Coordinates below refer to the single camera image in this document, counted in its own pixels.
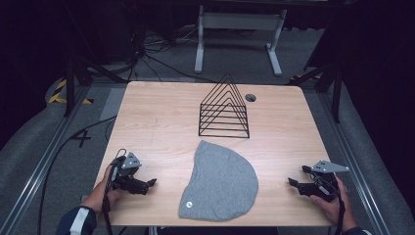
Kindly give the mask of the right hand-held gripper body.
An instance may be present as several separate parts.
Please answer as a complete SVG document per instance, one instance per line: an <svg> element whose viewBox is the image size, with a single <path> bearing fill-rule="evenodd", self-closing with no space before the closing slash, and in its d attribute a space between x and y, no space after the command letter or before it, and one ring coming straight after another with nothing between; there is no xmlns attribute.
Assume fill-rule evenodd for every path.
<svg viewBox="0 0 415 235"><path fill-rule="evenodd" d="M302 183L299 193L305 196L315 195L326 202L334 201L340 195L335 174L338 172L348 172L349 167L320 160L311 166L312 172L308 173L312 183Z"/></svg>

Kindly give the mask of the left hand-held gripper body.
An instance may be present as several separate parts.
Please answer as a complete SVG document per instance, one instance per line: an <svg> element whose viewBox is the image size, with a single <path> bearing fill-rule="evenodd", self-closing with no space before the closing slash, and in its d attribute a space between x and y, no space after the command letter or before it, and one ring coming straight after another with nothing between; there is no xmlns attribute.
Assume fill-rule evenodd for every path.
<svg viewBox="0 0 415 235"><path fill-rule="evenodd" d="M112 187L128 191L131 194L138 194L140 188L148 188L147 182L134 178L134 174L141 165L132 152L129 152L127 156L120 156L113 160L111 163L113 172L110 176Z"/></svg>

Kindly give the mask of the person's right hand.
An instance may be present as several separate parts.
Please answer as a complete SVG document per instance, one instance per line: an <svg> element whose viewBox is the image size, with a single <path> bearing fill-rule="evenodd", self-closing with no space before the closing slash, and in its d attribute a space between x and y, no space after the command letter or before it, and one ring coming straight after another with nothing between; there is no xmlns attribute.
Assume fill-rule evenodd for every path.
<svg viewBox="0 0 415 235"><path fill-rule="evenodd" d="M344 218L343 218L343 224L342 224L342 234L346 235L346 233L357 226L357 222L353 217L351 204L349 196L346 192L346 188L344 186L344 183L340 180L339 177L336 177L338 186L341 192L340 198L342 199L344 206L345 206L345 212L344 212ZM319 207L327 216L327 218L335 223L336 225L339 225L339 216L340 216L340 201L339 198L335 199L332 202L326 202L324 199L317 197L315 195L310 196L311 202Z"/></svg>

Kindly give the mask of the person's left hand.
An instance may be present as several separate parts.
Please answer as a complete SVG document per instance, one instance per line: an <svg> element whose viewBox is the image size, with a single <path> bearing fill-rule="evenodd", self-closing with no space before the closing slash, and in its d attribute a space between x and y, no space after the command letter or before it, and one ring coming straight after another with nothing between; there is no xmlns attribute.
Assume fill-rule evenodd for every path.
<svg viewBox="0 0 415 235"><path fill-rule="evenodd" d="M111 169L112 167L108 165L103 179L96 185L94 190L86 197L86 199L81 202L80 205L82 207L89 208L95 213L100 213L102 211L105 195L108 196L110 205L113 205L119 198L123 196L124 192L120 189L106 190Z"/></svg>

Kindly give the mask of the grey knitted beanie hat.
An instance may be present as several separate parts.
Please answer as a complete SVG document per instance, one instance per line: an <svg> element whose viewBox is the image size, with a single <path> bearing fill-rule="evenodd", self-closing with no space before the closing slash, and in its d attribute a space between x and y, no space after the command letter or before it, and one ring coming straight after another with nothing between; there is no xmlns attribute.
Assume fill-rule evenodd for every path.
<svg viewBox="0 0 415 235"><path fill-rule="evenodd" d="M253 166L235 151L201 141L179 205L181 218L227 221L254 205L258 178Z"/></svg>

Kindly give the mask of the black metal stand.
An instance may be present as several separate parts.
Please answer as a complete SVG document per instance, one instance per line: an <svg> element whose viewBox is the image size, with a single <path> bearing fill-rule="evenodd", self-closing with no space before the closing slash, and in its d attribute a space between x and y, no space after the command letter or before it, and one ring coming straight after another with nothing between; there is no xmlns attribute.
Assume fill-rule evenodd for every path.
<svg viewBox="0 0 415 235"><path fill-rule="evenodd" d="M288 85L298 86L301 83L312 79L319 75L317 83L314 85L314 89L317 93L325 93L330 87L333 87L333 98L331 103L331 114L336 123L340 122L339 110L340 99L342 92L343 74L341 67L337 65L325 65L321 68L314 69L301 76L293 76Z"/></svg>
<svg viewBox="0 0 415 235"><path fill-rule="evenodd" d="M67 62L66 76L67 81L67 104L64 117L67 118L75 107L75 81L78 80L81 86L90 86L92 84L92 76L88 68L92 68L98 73L108 77L116 83L127 83L115 73L105 69L101 65L92 63L78 55L70 56Z"/></svg>

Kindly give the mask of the metal floor rail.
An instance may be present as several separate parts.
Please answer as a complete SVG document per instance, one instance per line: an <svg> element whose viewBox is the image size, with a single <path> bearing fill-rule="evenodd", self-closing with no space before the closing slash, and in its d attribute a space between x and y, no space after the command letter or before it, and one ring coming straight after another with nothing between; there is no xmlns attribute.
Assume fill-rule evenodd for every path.
<svg viewBox="0 0 415 235"><path fill-rule="evenodd" d="M340 142L341 149L345 154L346 165L349 167L349 173L356 187L359 198L364 206L364 209L368 214L369 220L374 228L375 233L377 235L391 235L386 222L379 210L379 207L373 197L372 190L369 188L369 185L364 178L363 171L360 169L358 162L354 157L354 153L352 152L346 140L343 129L339 123L335 122L332 116L329 99L324 94L318 94L317 97L326 117L329 119L330 125L334 129L338 141Z"/></svg>
<svg viewBox="0 0 415 235"><path fill-rule="evenodd" d="M13 235L19 227L89 90L77 88L67 117L64 104L48 104L0 151L0 235Z"/></svg>

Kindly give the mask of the white metal table frame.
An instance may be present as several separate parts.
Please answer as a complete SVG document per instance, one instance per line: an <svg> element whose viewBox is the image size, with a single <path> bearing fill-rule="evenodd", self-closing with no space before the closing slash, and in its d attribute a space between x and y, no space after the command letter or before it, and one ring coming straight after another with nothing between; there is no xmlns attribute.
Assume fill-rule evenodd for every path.
<svg viewBox="0 0 415 235"><path fill-rule="evenodd" d="M276 76L282 75L282 69L276 53L276 47L286 19L287 11L277 15L211 13L205 7L199 7L198 15L198 46L196 51L195 73L203 71L204 62L204 30L205 29L246 29L273 31L273 39L266 44L270 64Z"/></svg>

